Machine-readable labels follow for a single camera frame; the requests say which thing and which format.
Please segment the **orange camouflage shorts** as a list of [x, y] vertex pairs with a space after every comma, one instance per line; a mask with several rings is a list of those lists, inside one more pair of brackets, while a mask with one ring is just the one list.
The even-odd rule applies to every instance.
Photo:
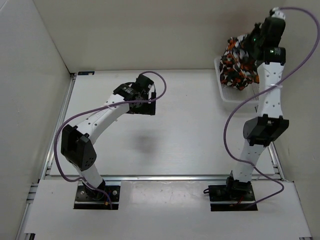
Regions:
[[251, 84], [259, 84], [256, 61], [245, 49], [245, 40], [249, 35], [231, 37], [219, 60], [219, 80], [221, 85], [244, 90]]

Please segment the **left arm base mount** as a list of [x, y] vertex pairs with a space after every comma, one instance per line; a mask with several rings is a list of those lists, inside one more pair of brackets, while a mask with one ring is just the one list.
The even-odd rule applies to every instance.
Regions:
[[83, 184], [77, 186], [73, 208], [76, 210], [118, 210], [121, 186], [120, 185], [106, 185], [104, 191], [108, 194], [108, 198], [103, 193], [98, 193], [94, 197]]

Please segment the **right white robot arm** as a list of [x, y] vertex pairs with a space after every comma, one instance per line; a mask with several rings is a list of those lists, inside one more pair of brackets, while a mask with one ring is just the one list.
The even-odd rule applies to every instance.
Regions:
[[243, 43], [248, 60], [256, 65], [260, 95], [256, 117], [243, 126], [240, 158], [226, 180], [224, 193], [230, 200], [250, 192], [252, 173], [261, 154], [289, 127], [289, 120], [283, 117], [279, 83], [286, 63], [286, 50], [279, 46], [285, 27], [283, 16], [268, 16], [255, 24]]

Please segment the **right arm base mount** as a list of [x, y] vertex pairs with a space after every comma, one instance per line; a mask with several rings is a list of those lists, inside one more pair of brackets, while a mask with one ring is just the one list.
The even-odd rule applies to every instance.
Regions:
[[209, 195], [211, 212], [258, 211], [251, 182], [235, 180], [233, 172], [227, 177], [225, 184], [208, 185], [203, 194]]

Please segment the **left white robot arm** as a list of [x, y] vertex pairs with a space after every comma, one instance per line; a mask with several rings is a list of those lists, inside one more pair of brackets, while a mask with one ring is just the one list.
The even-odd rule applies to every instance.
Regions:
[[105, 194], [105, 181], [95, 166], [97, 154], [94, 149], [99, 136], [124, 114], [154, 115], [156, 98], [151, 92], [154, 82], [144, 74], [134, 82], [122, 83], [103, 104], [105, 109], [89, 115], [75, 126], [66, 125], [61, 134], [61, 154], [73, 165], [93, 200], [100, 200]]

